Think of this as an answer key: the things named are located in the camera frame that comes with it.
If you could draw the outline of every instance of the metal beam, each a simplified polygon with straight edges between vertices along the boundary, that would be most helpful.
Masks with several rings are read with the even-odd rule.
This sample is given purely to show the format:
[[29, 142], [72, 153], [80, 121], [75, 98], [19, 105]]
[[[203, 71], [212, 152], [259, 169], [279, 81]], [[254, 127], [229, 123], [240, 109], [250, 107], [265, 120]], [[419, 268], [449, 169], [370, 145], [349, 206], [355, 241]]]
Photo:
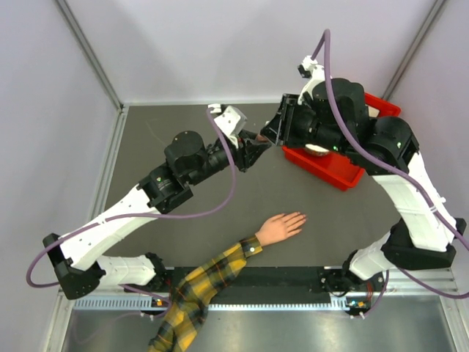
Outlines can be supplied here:
[[83, 51], [86, 60], [91, 65], [93, 71], [95, 72], [98, 81], [101, 83], [101, 86], [104, 88], [107, 96], [114, 104], [117, 110], [122, 110], [123, 104], [121, 103], [119, 97], [117, 96], [116, 91], [112, 87], [111, 82], [108, 79], [108, 76], [104, 72], [103, 67], [101, 66], [99, 60], [96, 57], [95, 52], [93, 51], [91, 45], [89, 44], [85, 34], [81, 30], [80, 25], [78, 24], [70, 6], [67, 3], [67, 0], [53, 0], [60, 13], [62, 14], [65, 22], [67, 23], [68, 27], [72, 31], [73, 36], [77, 40], [78, 45], [80, 46], [81, 50]]
[[447, 5], [448, 0], [436, 0], [433, 4], [432, 8], [428, 12], [428, 15], [425, 18], [425, 21], [422, 23], [420, 29], [418, 30], [416, 36], [414, 37], [412, 44], [408, 48], [407, 52], [405, 53], [402, 61], [400, 62], [396, 72], [394, 73], [393, 78], [389, 82], [386, 90], [382, 96], [383, 100], [390, 100], [392, 94], [396, 90], [397, 85], [402, 79], [405, 71], [409, 68], [410, 63], [412, 62], [413, 58], [415, 57], [418, 49], [424, 42], [426, 36], [428, 35], [430, 29], [435, 24], [436, 20], [440, 17], [443, 13], [445, 6]]

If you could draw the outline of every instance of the red object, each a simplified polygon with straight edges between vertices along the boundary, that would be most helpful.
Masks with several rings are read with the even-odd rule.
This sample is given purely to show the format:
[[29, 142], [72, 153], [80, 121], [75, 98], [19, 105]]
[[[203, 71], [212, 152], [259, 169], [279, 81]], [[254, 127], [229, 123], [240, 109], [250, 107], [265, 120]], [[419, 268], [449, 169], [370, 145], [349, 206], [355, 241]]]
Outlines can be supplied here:
[[[401, 113], [398, 106], [368, 93], [365, 93], [365, 103], [380, 110], [378, 117], [399, 116]], [[365, 172], [364, 169], [352, 165], [346, 156], [336, 153], [331, 152], [326, 156], [313, 156], [303, 149], [289, 149], [287, 147], [282, 147], [282, 149], [285, 152], [285, 158], [292, 163], [342, 191], [355, 187]]]

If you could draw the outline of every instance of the plaid shirt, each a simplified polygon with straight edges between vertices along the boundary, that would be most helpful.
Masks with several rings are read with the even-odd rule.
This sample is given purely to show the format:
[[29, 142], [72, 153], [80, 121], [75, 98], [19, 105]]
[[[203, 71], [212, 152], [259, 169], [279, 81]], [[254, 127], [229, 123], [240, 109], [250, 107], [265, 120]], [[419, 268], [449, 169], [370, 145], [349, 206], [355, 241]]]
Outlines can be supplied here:
[[237, 277], [247, 258], [261, 251], [256, 236], [246, 238], [181, 280], [170, 310], [149, 343], [148, 352], [185, 351], [205, 322], [213, 296]]

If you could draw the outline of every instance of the shirt cuff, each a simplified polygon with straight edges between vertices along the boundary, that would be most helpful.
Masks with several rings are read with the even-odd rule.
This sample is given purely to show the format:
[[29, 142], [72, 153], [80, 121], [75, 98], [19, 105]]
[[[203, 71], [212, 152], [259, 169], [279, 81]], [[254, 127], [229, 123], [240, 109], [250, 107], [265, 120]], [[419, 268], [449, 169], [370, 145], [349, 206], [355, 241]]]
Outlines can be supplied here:
[[259, 243], [259, 240], [256, 236], [244, 238], [240, 241], [240, 245], [246, 258], [262, 252], [261, 244]]

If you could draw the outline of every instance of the finger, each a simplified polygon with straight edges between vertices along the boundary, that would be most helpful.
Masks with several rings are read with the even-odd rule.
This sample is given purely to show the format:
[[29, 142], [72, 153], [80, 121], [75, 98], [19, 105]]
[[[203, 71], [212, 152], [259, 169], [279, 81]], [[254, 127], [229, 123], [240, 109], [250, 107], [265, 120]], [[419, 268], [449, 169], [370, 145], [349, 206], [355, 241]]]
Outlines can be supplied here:
[[298, 233], [300, 233], [303, 229], [298, 229], [298, 230], [295, 230], [295, 231], [291, 231], [291, 232], [288, 232], [287, 234], [287, 237], [290, 238], [294, 235], [297, 235]]
[[300, 220], [303, 220], [305, 218], [306, 218], [306, 216], [303, 215], [303, 214], [296, 215], [295, 217], [291, 218], [290, 220], [285, 221], [285, 224], [287, 226], [292, 226], [293, 224], [296, 224], [297, 222], [299, 222]]
[[306, 218], [302, 218], [301, 220], [295, 222], [294, 224], [289, 225], [289, 226], [287, 227], [287, 232], [296, 230], [296, 229], [299, 228], [300, 226], [304, 225], [305, 222], [306, 222]]
[[287, 223], [290, 219], [293, 219], [294, 217], [298, 216], [298, 215], [301, 215], [301, 213], [299, 211], [295, 212], [295, 213], [291, 213], [291, 214], [288, 214], [286, 215], [282, 220]]
[[278, 215], [272, 216], [269, 220], [271, 220], [271, 221], [278, 220], [278, 219], [280, 219], [284, 216], [285, 216], [285, 213], [278, 214]]

